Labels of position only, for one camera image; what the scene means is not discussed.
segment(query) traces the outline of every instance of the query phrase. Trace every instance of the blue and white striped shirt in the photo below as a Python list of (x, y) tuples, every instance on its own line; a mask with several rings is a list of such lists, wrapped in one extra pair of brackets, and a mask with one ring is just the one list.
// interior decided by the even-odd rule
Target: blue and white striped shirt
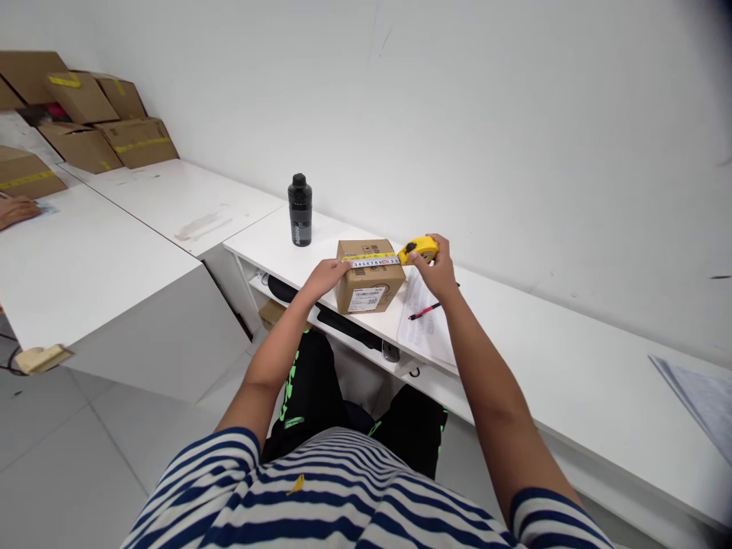
[(233, 428), (178, 454), (122, 547), (612, 547), (550, 490), (521, 491), (510, 522), (361, 433), (330, 429), (261, 465), (254, 434)]

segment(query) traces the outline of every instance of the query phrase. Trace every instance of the stack of cardboard boxes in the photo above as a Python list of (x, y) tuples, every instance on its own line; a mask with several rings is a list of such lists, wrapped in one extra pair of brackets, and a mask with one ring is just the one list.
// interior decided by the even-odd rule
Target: stack of cardboard boxes
[[(0, 111), (51, 103), (72, 122), (49, 122), (38, 130), (69, 164), (87, 172), (178, 158), (164, 123), (147, 116), (132, 82), (69, 71), (55, 52), (0, 52)], [(0, 191), (30, 197), (65, 188), (49, 172), (32, 153), (0, 147)]]

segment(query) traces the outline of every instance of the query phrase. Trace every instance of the tape measure blade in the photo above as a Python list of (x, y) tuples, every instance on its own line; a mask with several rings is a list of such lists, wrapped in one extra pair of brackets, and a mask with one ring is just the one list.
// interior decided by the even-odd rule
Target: tape measure blade
[(363, 268), (363, 267), (380, 267), (382, 265), (400, 265), (401, 261), (398, 257), (386, 257), (386, 258), (369, 258), (369, 259), (352, 259), (351, 268)]

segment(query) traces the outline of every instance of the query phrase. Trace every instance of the white table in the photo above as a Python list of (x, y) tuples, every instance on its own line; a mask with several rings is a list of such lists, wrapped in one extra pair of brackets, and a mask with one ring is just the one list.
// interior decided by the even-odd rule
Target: white table
[(85, 185), (0, 233), (0, 302), (23, 349), (190, 402), (249, 343), (205, 267)]
[[(267, 291), (255, 268), (299, 289), (320, 259), (334, 257), (339, 239), (367, 238), (379, 237), (314, 213), (313, 243), (297, 248), (284, 209), (224, 245), (239, 257), (241, 284), (256, 301)], [(732, 469), (647, 356), (691, 368), (714, 365), (462, 268), (456, 276), (579, 491), (670, 547), (704, 547), (697, 521), (728, 523)], [(403, 379), (472, 422), (459, 379), (397, 342), (405, 292), (406, 284), (385, 313), (349, 319), (431, 364)], [(322, 303), (337, 310), (334, 292)]]
[(257, 312), (246, 306), (236, 263), (222, 242), (287, 202), (178, 159), (98, 175), (62, 167), (204, 262), (233, 308), (249, 326), (258, 325)]

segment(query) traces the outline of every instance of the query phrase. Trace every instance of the yellow tape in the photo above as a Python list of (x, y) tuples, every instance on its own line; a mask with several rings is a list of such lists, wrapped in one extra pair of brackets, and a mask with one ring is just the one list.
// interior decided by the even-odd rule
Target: yellow tape
[(133, 143), (132, 145), (114, 147), (114, 150), (118, 153), (126, 153), (132, 149), (139, 149), (141, 146), (159, 145), (160, 143), (170, 143), (170, 137), (159, 137), (155, 140), (140, 141), (139, 143)]
[(344, 258), (341, 258), (341, 261), (354, 261), (355, 259), (373, 259), (373, 258), (382, 258), (382, 257), (396, 257), (397, 254), (394, 252), (387, 252), (383, 254), (366, 254), (366, 255), (347, 255)]
[(112, 79), (112, 80), (114, 80), (114, 85), (116, 85), (116, 86), (117, 86), (117, 91), (118, 91), (118, 92), (120, 92), (120, 95), (127, 95), (127, 94), (126, 94), (126, 93), (124, 92), (124, 88), (122, 87), (122, 84), (120, 84), (120, 81), (119, 81), (119, 80), (117, 80), (117, 79)]
[(41, 172), (38, 174), (33, 175), (26, 175), (25, 177), (18, 178), (18, 179), (12, 179), (10, 181), (6, 181), (5, 183), (0, 183), (0, 189), (5, 188), (11, 188), (11, 187), (20, 187), (21, 185), (27, 185), (28, 183), (33, 183), (34, 181), (40, 181), (41, 179), (53, 177), (55, 174), (51, 172), (50, 170), (48, 172)]
[(69, 74), (71, 75), (71, 80), (60, 79), (55, 76), (49, 76), (48, 79), (52, 84), (69, 86), (70, 88), (81, 88), (82, 83), (79, 81), (79, 77), (73, 72), (70, 72)]

